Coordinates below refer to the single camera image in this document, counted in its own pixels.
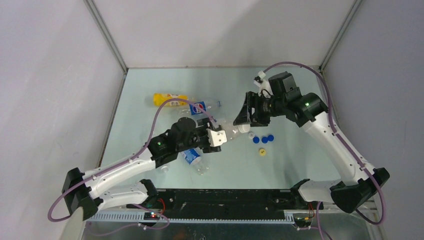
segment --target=plastic bottle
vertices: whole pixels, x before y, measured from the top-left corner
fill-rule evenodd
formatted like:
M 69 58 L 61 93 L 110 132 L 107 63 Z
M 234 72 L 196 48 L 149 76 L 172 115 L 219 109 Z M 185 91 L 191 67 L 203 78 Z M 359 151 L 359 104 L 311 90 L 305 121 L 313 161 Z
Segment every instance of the plastic bottle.
M 192 105 L 185 106 L 183 109 L 179 110 L 178 114 L 180 117 L 188 117 L 192 119 L 201 119 L 205 118 L 205 114 L 201 112 L 198 108 L 202 108 L 207 112 L 211 112 L 219 109 L 222 104 L 221 101 L 214 99 L 205 99 L 203 101 L 195 102 L 195 107 Z
M 185 150 L 181 154 L 184 157 L 185 161 L 199 175 L 203 175 L 208 171 L 209 162 L 206 159 L 202 159 L 200 154 L 194 148 Z
M 248 133 L 251 130 L 251 126 L 249 124 L 234 126 L 232 122 L 222 119 L 218 120 L 218 123 L 221 125 L 222 130 L 225 131 L 227 141 L 231 141 L 241 134 Z
M 159 107 L 168 99 L 185 99 L 190 101 L 194 100 L 193 98 L 189 98 L 186 95 L 170 94 L 170 93 L 155 93 L 153 95 L 153 104 Z M 188 105 L 188 104 L 182 101 L 170 101 L 165 104 L 165 106 L 168 106 L 168 107 L 178 107 L 178 106 L 184 106 L 184 105 Z

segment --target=blue label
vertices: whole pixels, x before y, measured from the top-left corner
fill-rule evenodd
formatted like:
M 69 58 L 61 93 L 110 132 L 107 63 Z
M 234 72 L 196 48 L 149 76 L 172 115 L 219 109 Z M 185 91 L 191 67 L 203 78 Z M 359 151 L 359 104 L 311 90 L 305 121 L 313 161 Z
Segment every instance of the blue label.
M 204 101 L 199 101 L 194 104 L 195 106 L 190 105 L 190 112 L 191 115 L 197 115 L 201 114 L 202 112 L 199 110 L 199 108 L 206 111 L 206 105 Z
M 200 157 L 200 155 L 193 148 L 190 150 L 183 151 L 182 155 L 184 156 L 184 159 L 187 161 L 188 164 L 192 164 L 194 160 Z

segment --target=wall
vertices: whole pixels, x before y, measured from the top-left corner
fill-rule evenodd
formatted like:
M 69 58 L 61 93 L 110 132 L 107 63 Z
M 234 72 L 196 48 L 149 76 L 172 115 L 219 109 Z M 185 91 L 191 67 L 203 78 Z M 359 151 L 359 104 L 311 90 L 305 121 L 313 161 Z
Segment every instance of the wall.
M 130 68 L 321 64 L 354 0 L 95 1 Z
M 424 234 L 413 220 L 424 213 L 423 13 L 422 0 L 364 1 L 324 72 L 343 131 L 390 172 L 384 228 L 393 240 Z
M 95 167 L 123 73 L 82 0 L 2 1 L 0 30 L 0 238 L 58 239 L 48 209 Z

